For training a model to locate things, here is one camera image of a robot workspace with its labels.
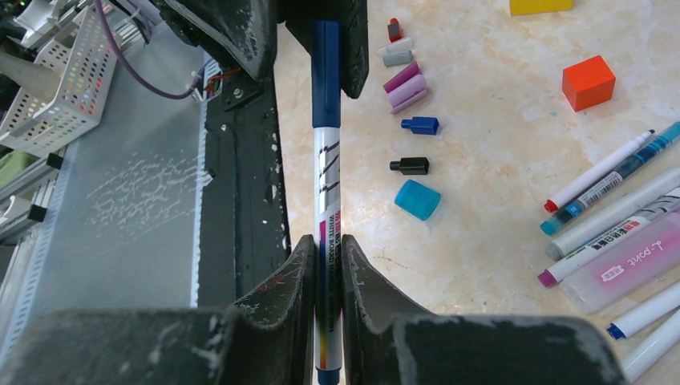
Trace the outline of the blue teal pen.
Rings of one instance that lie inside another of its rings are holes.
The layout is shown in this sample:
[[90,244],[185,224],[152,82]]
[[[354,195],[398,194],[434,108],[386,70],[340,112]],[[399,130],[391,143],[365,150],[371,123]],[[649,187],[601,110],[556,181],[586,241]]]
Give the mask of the blue teal pen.
[[627,156],[604,176],[594,181],[584,192],[581,192],[565,206],[558,209],[556,213],[540,225],[541,231],[548,236],[558,233],[570,221],[579,217],[590,206],[614,190],[638,169],[665,151],[678,137],[679,122],[675,122],[642,149]]

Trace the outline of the blue capped white marker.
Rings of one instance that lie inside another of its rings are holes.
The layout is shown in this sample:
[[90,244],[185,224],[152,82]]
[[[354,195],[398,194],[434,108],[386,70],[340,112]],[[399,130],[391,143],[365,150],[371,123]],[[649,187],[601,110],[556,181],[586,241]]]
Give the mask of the blue capped white marker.
[[679,282],[612,321],[605,330],[615,340],[628,338],[677,308],[679,308]]

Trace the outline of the black pen cap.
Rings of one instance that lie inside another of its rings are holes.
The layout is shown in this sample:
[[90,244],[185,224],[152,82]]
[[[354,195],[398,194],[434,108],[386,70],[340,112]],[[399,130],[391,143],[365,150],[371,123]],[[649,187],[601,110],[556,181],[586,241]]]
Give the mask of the black pen cap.
[[424,157],[403,157],[400,160],[392,160],[389,163],[389,169],[395,172],[401,172],[406,176],[420,176],[429,173],[430,162]]

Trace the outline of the red capped white marker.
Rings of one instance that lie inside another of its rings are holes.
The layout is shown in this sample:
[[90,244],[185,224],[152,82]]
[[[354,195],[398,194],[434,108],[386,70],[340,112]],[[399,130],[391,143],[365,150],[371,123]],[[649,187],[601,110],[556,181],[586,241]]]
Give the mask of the red capped white marker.
[[342,368],[340,285],[341,26],[318,20],[311,48],[314,130],[314,365],[319,384],[339,383]]

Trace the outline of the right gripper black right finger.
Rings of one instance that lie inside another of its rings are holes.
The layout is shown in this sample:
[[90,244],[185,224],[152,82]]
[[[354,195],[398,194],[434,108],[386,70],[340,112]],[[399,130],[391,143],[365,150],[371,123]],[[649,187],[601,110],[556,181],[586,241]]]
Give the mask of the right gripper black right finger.
[[581,318],[438,315],[342,238],[349,384],[622,384],[600,332]]

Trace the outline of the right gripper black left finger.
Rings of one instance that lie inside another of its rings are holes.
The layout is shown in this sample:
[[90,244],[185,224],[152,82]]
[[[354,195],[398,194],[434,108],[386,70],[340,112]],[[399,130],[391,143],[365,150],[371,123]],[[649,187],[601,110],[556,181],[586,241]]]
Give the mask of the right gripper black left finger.
[[315,245],[225,308],[64,310],[24,332],[4,384],[308,384]]

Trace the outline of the magenta pen cap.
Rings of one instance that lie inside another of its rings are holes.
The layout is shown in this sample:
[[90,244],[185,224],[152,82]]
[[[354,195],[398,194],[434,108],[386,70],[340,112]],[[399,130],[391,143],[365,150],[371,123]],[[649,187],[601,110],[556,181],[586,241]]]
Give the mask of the magenta pen cap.
[[399,73],[389,79],[383,84],[382,88],[386,93],[391,93],[396,88],[400,87],[406,81],[410,80],[414,76],[420,73],[419,64],[417,61],[410,62],[405,68],[403,68]]

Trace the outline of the blue pen cap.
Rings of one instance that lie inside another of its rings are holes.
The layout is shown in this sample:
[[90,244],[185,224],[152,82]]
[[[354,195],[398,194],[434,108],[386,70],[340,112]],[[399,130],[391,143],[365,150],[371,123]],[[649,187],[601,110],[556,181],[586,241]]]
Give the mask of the blue pen cap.
[[414,116],[401,120],[400,125],[415,135],[435,136],[439,129],[439,121],[435,117]]

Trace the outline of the teal highlighter cap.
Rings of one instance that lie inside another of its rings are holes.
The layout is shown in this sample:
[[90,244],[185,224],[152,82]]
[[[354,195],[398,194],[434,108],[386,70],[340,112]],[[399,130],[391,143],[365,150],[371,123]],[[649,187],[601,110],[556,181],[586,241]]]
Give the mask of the teal highlighter cap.
[[441,194],[415,180],[407,180],[395,197],[395,204],[421,221],[427,221],[437,209]]

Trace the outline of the pink highlighter cap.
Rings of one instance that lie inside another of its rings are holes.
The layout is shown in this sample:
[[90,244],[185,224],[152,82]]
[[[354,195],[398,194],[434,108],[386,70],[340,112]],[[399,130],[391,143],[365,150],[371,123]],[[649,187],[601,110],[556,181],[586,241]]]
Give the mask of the pink highlighter cap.
[[427,80],[423,75],[415,75],[393,91],[387,93],[387,101],[391,105],[391,114],[409,108],[419,102],[428,92]]

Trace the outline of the grey pen cap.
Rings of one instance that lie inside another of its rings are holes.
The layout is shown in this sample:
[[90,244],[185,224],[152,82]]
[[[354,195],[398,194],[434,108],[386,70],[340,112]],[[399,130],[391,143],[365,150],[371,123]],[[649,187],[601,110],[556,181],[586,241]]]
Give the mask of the grey pen cap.
[[401,38],[377,50],[378,56],[382,59],[385,67],[404,65],[414,60],[412,52],[415,44],[412,38]]

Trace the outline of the red pen cap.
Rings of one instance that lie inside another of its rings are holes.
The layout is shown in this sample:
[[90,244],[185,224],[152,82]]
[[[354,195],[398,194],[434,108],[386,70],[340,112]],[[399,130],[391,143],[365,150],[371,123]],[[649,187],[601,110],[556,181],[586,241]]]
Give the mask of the red pen cap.
[[394,43],[403,38],[402,28],[397,18],[392,18],[387,24],[388,38],[391,43]]

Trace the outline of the black capped white marker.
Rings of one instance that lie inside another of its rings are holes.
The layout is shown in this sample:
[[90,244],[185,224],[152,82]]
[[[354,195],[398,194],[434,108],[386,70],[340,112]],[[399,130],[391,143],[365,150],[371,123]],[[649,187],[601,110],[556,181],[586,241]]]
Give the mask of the black capped white marker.
[[633,383],[679,342],[679,311],[676,311],[622,361],[625,378]]

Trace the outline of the magenta capped white marker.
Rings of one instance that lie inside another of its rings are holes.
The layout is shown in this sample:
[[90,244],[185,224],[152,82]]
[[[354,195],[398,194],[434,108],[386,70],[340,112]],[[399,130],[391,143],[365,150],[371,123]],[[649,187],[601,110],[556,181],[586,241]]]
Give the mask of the magenta capped white marker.
[[678,208],[679,188],[675,188],[545,269],[537,276],[538,281],[546,288],[558,285],[582,266],[631,238],[634,233],[659,217]]

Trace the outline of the pink highlighter pen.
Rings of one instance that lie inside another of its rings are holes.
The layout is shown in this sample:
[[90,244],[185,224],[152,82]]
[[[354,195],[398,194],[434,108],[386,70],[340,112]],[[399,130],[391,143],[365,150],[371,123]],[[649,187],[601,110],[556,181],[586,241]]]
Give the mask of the pink highlighter pen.
[[679,264],[679,213],[667,213],[582,266],[559,285],[586,314]]

